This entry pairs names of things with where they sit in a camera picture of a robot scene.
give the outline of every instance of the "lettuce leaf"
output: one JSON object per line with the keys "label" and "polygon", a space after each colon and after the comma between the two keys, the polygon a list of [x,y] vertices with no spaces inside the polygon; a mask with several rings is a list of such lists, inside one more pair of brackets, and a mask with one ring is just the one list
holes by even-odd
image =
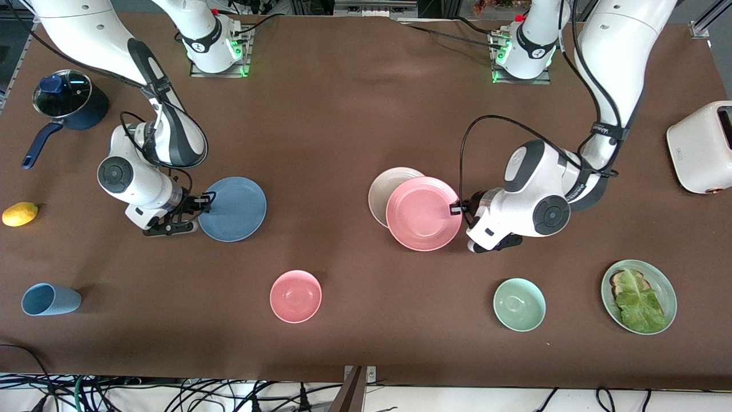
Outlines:
{"label": "lettuce leaf", "polygon": [[656,292],[643,282],[640,272],[624,269],[617,285],[623,289],[615,298],[623,325],[642,334],[652,334],[666,327],[666,316]]}

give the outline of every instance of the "toaster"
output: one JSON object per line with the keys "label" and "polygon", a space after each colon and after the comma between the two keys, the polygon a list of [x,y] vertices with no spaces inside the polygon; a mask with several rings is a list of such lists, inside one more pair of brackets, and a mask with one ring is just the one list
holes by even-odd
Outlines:
{"label": "toaster", "polygon": [[710,103],[671,126],[666,142],[676,176],[693,193],[732,186],[732,101]]}

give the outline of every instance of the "pink plate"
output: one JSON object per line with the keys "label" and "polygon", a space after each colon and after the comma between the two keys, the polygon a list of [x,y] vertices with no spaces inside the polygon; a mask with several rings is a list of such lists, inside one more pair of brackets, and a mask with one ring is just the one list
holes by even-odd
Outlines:
{"label": "pink plate", "polygon": [[305,271],[289,271],[274,281],[269,305],[287,323],[304,322],[318,311],[322,298],[320,283]]}
{"label": "pink plate", "polygon": [[460,230],[460,215],[450,215],[458,201],[447,183],[434,177],[415,177],[397,187],[386,205],[386,222],[394,238],[416,251],[439,249]]}

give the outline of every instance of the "gray floor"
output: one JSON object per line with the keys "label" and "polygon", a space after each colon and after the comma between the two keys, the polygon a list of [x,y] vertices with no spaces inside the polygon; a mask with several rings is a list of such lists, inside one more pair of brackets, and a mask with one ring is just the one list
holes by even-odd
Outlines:
{"label": "gray floor", "polygon": [[[466,17],[471,17],[469,11],[474,0],[464,0],[466,4]],[[696,19],[714,0],[686,0],[671,16],[671,23],[688,23]],[[161,11],[150,0],[112,0],[118,11],[140,11],[159,12]],[[727,89],[727,95],[732,98],[732,10],[726,12],[710,28],[712,53],[717,63],[717,69],[722,76],[722,81]],[[0,62],[0,90],[5,90],[7,82],[15,68],[15,62],[20,56],[26,36],[18,23],[14,21],[0,21],[0,58],[5,54],[3,62]]]}

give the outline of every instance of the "bread slice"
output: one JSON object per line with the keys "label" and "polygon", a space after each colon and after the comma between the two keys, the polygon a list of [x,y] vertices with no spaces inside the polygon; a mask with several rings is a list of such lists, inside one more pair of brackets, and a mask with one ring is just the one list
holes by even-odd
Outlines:
{"label": "bread slice", "polygon": [[[618,282],[618,280],[620,279],[620,275],[622,274],[623,271],[619,271],[618,273],[615,273],[612,277],[610,277],[610,285],[612,285],[613,287],[613,297],[615,299],[617,299],[618,295],[623,292],[623,287]],[[649,284],[648,281],[644,279],[641,272],[638,272],[636,276],[639,277],[640,280],[643,282],[643,290],[651,289],[651,284]]]}

